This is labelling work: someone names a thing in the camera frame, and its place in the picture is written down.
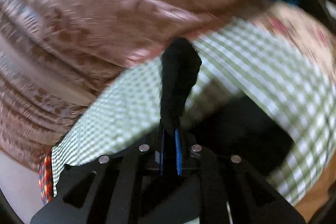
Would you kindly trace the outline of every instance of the brown velvet fabric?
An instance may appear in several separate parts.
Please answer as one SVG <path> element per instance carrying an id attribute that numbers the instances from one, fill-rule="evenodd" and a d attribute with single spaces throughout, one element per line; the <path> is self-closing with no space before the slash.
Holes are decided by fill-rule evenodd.
<path id="1" fill-rule="evenodd" d="M 36 170 L 124 68 L 240 0 L 0 0 L 0 148 Z"/>

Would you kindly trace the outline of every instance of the checkered bed sheet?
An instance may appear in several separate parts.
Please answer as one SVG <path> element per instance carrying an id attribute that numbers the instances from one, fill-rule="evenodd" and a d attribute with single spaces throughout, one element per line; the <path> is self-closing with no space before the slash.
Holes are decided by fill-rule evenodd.
<path id="1" fill-rule="evenodd" d="M 193 43 L 203 63 L 182 126 L 188 129 L 232 96 L 246 93 L 294 140 L 268 181 L 295 205 L 335 151 L 335 86 L 286 41 L 241 19 Z M 53 148 L 54 195 L 64 164 L 116 153 L 158 124 L 160 73 L 159 58 L 126 70 Z"/>

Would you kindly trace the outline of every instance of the red plaid fabric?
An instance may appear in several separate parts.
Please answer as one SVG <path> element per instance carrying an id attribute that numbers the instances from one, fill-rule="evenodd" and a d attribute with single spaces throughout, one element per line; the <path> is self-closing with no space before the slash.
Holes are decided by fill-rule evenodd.
<path id="1" fill-rule="evenodd" d="M 51 150 L 44 155 L 43 161 L 38 166 L 39 184 L 41 188 L 41 198 L 46 205 L 54 197 L 53 190 L 53 171 L 51 168 Z"/>

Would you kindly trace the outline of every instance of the black object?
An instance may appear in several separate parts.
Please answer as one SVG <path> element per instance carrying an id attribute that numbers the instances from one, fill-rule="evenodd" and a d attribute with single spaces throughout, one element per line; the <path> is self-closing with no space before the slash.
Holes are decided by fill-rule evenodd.
<path id="1" fill-rule="evenodd" d="M 201 224 L 229 224 L 230 214 L 235 224 L 305 223 L 244 159 L 216 156 L 179 128 L 178 117 L 201 64 L 192 45 L 176 39 L 162 61 L 161 107 L 169 111 L 161 109 L 159 128 L 115 155 L 65 165 L 58 195 L 31 224 L 180 224 L 198 216 Z M 181 176 L 172 137 L 176 129 Z"/>

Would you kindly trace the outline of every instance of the silver screw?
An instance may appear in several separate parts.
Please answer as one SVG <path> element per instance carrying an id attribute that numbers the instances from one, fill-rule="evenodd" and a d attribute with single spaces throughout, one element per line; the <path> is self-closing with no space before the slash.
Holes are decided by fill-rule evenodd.
<path id="1" fill-rule="evenodd" d="M 202 146 L 200 146 L 199 144 L 194 144 L 191 147 L 191 150 L 194 151 L 194 152 L 200 152 L 202 150 Z"/>
<path id="2" fill-rule="evenodd" d="M 139 150 L 141 152 L 146 152 L 146 151 L 149 150 L 149 145 L 148 144 L 142 144 L 142 145 L 139 146 Z"/>
<path id="3" fill-rule="evenodd" d="M 107 163 L 109 160 L 110 160 L 110 158 L 109 158 L 108 156 L 106 156 L 106 155 L 104 155 L 104 156 L 100 156 L 99 159 L 98 159 L 98 161 L 99 161 L 101 164 L 105 164 L 105 163 Z"/>
<path id="4" fill-rule="evenodd" d="M 238 163 L 240 163 L 242 161 L 242 159 L 238 155 L 233 155 L 231 157 L 231 161 L 234 162 L 234 163 L 236 163 L 236 164 L 238 164 Z"/>

